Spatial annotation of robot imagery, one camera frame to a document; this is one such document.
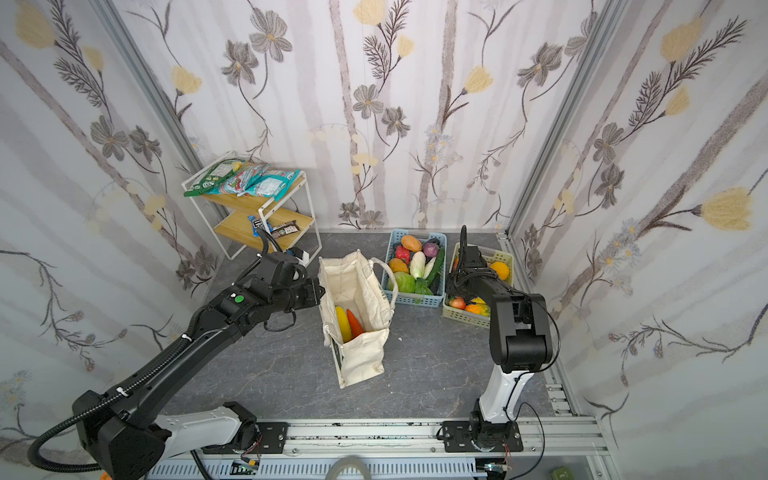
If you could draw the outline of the cream canvas grocery bag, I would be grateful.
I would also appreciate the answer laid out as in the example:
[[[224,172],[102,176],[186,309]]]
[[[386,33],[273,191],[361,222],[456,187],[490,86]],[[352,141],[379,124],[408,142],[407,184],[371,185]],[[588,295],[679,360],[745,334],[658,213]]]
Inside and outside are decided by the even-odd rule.
[[[386,294],[374,272],[377,266],[394,274],[385,262],[359,251],[319,262],[319,282],[325,289],[320,303],[324,345],[331,349],[342,389],[384,373],[399,288]]]

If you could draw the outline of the yellow banana toy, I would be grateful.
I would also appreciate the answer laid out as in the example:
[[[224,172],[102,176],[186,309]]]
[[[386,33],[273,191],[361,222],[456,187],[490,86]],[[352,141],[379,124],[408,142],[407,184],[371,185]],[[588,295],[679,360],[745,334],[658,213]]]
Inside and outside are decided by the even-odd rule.
[[[340,329],[342,342],[346,343],[353,339],[351,324],[347,316],[346,310],[340,306],[335,307],[336,319]]]

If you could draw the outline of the red chili pepper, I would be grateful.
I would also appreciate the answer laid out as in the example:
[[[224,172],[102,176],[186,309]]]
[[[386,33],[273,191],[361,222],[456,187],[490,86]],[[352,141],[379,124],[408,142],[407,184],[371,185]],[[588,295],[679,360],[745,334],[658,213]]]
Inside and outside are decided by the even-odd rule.
[[[350,309],[346,310],[346,315],[350,325],[352,338],[357,338],[365,332],[365,329],[363,328],[362,323],[358,320],[357,316]]]

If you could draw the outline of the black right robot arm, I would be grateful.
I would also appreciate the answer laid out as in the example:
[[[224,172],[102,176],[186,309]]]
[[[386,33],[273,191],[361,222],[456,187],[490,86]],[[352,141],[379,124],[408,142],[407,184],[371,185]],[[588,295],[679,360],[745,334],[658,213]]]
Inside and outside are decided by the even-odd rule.
[[[436,439],[448,453],[520,452],[516,402],[532,375],[553,364],[559,347],[552,339],[544,298],[513,288],[492,269],[481,249],[460,232],[447,293],[481,299],[490,309],[489,348],[494,369],[467,420],[445,421]]]

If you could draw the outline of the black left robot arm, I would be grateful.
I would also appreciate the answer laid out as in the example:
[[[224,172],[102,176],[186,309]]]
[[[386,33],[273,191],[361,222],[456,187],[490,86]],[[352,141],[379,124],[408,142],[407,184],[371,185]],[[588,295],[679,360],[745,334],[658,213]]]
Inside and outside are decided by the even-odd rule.
[[[207,363],[274,314],[319,306],[324,287],[290,250],[263,249],[227,288],[200,307],[187,330],[136,373],[103,393],[89,390],[72,415],[28,447],[32,466],[53,473],[102,470],[113,479],[139,479],[169,451],[173,433],[158,417],[164,406]],[[89,464],[46,458],[45,443],[75,428]]]

